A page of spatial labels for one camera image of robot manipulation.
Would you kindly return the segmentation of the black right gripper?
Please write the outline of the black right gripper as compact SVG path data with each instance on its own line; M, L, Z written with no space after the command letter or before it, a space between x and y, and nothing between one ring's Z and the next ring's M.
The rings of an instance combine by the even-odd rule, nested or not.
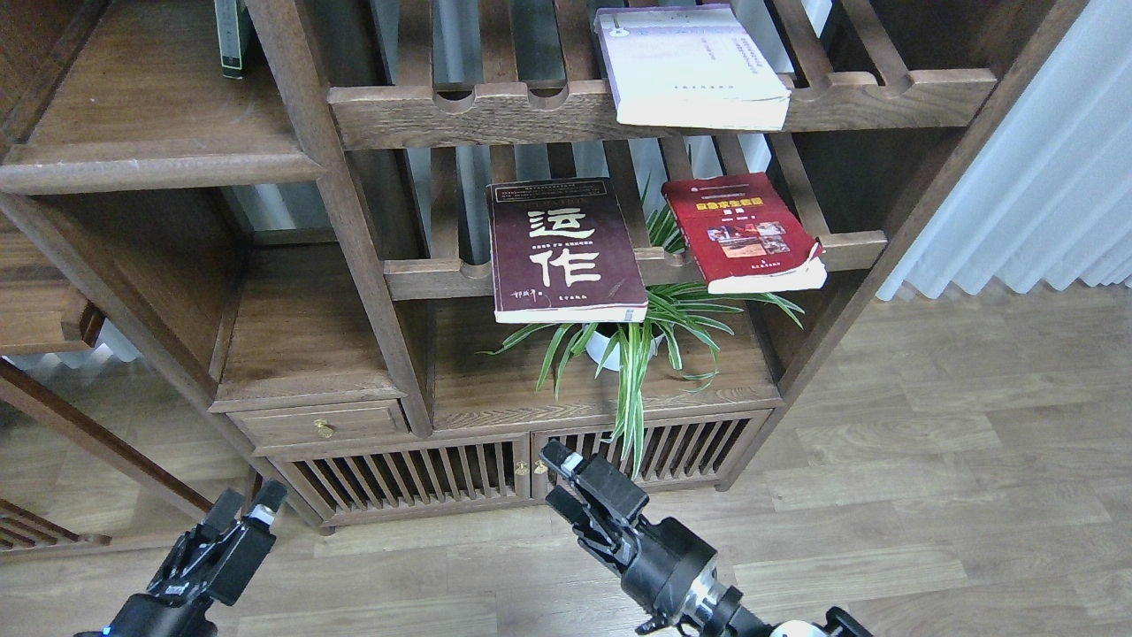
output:
M551 440L540 458L588 502L551 489L546 503L571 524L578 544L620 577L621 589L650 614L643 626L707 625L719 603L715 549L675 518L638 520L646 492L602 456L584 458ZM610 528L590 503L618 525Z

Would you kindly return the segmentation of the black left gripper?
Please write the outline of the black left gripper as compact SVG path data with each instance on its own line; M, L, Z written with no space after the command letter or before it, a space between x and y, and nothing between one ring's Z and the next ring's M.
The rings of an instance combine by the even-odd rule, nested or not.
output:
M230 606L235 604L271 552L275 542L271 525L286 499L288 485L266 480L255 494L250 511L234 520L245 494L226 489L201 524L177 540L146 592L177 603L211 599Z

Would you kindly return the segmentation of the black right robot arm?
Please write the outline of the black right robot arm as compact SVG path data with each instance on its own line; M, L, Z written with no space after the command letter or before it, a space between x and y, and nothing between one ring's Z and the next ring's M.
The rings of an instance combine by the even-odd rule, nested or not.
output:
M602 456L585 458L558 440L540 456L557 472L546 501L569 520L578 545L620 579L648 612L638 634L691 626L700 636L868 636L844 609L827 609L825 625L792 620L765 625L741 604L741 592L715 571L717 551L679 520L648 523L648 494Z

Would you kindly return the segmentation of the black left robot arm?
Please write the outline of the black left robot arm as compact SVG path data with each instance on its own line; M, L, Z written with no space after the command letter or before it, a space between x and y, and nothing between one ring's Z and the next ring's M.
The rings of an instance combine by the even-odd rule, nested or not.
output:
M209 515L185 532L144 593L134 594L96 636L214 636L213 602L232 605L275 542L272 520L288 487L267 480L239 517L243 496L228 489Z

